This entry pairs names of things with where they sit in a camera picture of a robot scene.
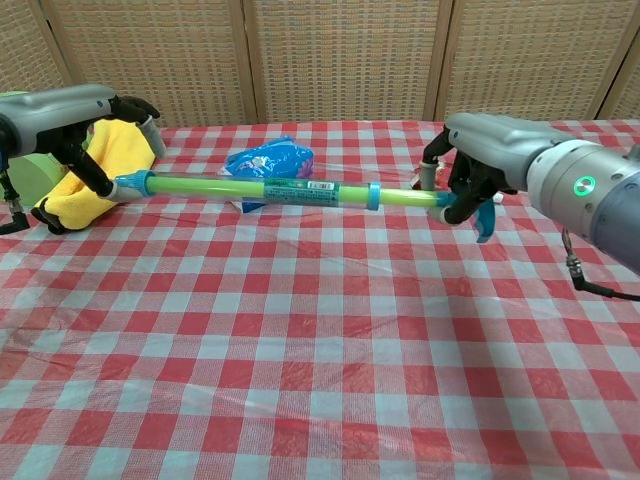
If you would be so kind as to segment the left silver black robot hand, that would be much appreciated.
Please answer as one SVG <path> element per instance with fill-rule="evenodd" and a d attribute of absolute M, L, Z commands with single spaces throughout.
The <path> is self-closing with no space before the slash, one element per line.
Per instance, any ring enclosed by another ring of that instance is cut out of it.
<path fill-rule="evenodd" d="M 91 124 L 121 120 L 135 124 L 151 151 L 165 155 L 155 120 L 156 108 L 134 96 L 121 96 L 110 87 L 81 84 L 6 96 L 1 99 L 1 186 L 10 211 L 21 210 L 20 197 L 9 174 L 9 160 L 23 155 L 52 154 L 100 196 L 111 193 L 113 183 L 82 143 Z"/>

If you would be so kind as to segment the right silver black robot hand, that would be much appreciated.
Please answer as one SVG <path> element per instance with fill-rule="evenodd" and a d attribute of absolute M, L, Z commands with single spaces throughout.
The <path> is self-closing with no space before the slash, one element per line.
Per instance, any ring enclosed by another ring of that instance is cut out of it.
<path fill-rule="evenodd" d="M 422 163 L 435 165 L 454 149 L 448 180 L 455 200 L 438 216 L 447 224 L 469 219 L 498 193 L 528 190 L 527 176 L 534 160 L 573 137 L 544 122 L 486 113 L 455 113 L 424 148 Z"/>

